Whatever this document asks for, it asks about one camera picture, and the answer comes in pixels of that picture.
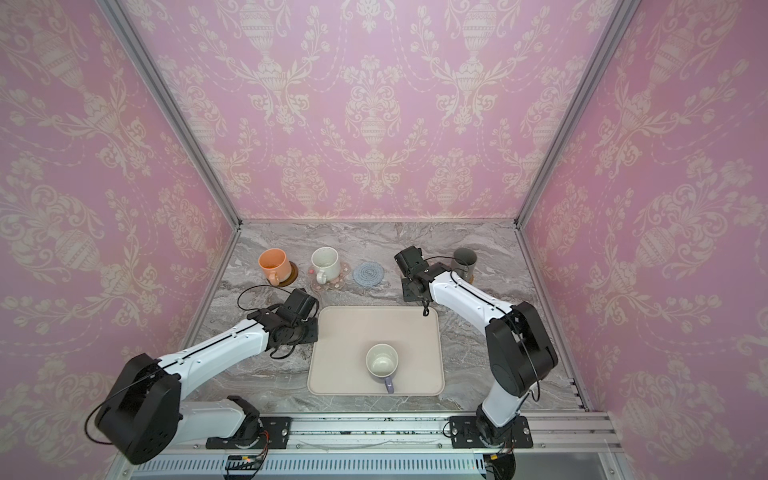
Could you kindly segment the blue round woven coaster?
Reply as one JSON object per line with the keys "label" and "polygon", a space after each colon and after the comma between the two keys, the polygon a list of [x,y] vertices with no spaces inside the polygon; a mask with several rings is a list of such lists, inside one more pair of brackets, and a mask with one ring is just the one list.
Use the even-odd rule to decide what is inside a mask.
{"label": "blue round woven coaster", "polygon": [[384,275],[383,267],[372,261],[361,263],[353,271],[354,281],[363,288],[378,286],[383,281]]}

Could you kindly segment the grey ceramic mug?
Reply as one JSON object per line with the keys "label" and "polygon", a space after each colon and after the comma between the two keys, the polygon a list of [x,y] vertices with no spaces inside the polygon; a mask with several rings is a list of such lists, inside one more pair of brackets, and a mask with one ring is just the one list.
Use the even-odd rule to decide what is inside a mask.
{"label": "grey ceramic mug", "polygon": [[477,261],[477,253],[474,250],[460,247],[452,254],[451,268],[464,281],[472,284]]}

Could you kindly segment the brown wooden round coaster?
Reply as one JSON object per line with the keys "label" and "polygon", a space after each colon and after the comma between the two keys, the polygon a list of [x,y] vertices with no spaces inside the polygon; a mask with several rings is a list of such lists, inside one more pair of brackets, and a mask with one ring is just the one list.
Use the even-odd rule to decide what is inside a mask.
{"label": "brown wooden round coaster", "polygon": [[298,275],[299,270],[297,265],[293,261],[287,261],[279,272],[279,282],[277,283],[277,286],[287,287],[291,285],[298,278]]}

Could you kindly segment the pink flower silicone coaster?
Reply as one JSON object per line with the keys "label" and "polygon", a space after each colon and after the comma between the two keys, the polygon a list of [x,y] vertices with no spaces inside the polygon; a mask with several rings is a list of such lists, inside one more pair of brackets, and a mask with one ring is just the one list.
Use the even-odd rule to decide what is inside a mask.
{"label": "pink flower silicone coaster", "polygon": [[338,267],[321,268],[320,270],[310,267],[307,270],[310,286],[318,292],[342,290],[349,274],[350,265],[344,261]]}

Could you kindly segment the orange ceramic mug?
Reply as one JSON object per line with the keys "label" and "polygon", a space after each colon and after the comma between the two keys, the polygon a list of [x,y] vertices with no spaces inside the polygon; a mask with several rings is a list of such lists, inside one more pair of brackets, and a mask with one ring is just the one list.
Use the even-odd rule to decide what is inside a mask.
{"label": "orange ceramic mug", "polygon": [[291,278],[293,269],[282,249],[270,248],[264,251],[258,258],[258,264],[267,282],[273,286],[285,284]]}

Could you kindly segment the white ceramic mug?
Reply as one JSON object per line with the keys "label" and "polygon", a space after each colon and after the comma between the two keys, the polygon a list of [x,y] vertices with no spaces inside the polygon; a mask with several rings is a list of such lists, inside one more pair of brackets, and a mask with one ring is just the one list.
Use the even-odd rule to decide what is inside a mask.
{"label": "white ceramic mug", "polygon": [[315,279],[320,285],[334,282],[341,274],[339,253],[333,247],[320,247],[311,256]]}

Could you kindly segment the white mug purple handle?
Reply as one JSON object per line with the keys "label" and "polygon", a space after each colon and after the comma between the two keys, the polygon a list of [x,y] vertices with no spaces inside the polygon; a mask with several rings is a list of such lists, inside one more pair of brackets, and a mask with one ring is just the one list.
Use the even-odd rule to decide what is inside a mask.
{"label": "white mug purple handle", "polygon": [[385,343],[373,345],[366,353],[365,365],[368,373],[383,383],[388,394],[395,392],[393,380],[399,356],[393,346]]}

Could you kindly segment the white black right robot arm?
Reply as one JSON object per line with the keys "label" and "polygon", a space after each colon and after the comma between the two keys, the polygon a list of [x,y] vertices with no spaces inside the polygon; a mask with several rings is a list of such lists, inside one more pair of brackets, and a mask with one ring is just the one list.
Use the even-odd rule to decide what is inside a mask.
{"label": "white black right robot arm", "polygon": [[537,309],[485,293],[441,263],[405,273],[401,284],[406,301],[420,302],[425,312],[444,306],[484,334],[494,383],[477,409],[476,426],[486,444],[508,442],[526,398],[541,392],[540,382],[559,364]]}

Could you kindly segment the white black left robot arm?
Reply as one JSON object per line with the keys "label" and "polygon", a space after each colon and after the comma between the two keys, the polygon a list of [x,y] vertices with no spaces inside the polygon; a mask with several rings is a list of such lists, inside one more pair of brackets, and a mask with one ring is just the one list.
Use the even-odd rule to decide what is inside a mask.
{"label": "white black left robot arm", "polygon": [[241,361],[282,346],[295,348],[318,338],[318,319],[294,322],[272,309],[259,309],[235,326],[201,343],[152,358],[129,360],[107,397],[86,417],[101,444],[112,445],[133,465],[148,462],[168,447],[205,441],[249,449],[269,446],[260,411],[242,396],[216,402],[188,401],[213,377]]}

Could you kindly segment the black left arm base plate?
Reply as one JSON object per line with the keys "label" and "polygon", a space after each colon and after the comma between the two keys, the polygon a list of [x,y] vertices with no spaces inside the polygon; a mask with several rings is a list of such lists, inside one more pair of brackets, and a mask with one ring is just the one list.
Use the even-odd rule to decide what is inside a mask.
{"label": "black left arm base plate", "polygon": [[290,417],[247,417],[229,437],[210,437],[205,447],[209,450],[282,450],[287,446],[292,419]]}

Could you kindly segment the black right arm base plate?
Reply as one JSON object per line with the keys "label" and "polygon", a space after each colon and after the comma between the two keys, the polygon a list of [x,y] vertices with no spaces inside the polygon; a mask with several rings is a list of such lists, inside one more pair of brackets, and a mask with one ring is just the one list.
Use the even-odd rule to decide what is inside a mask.
{"label": "black right arm base plate", "polygon": [[483,418],[452,416],[448,427],[454,449],[530,449],[534,446],[528,419],[522,415],[502,427]]}

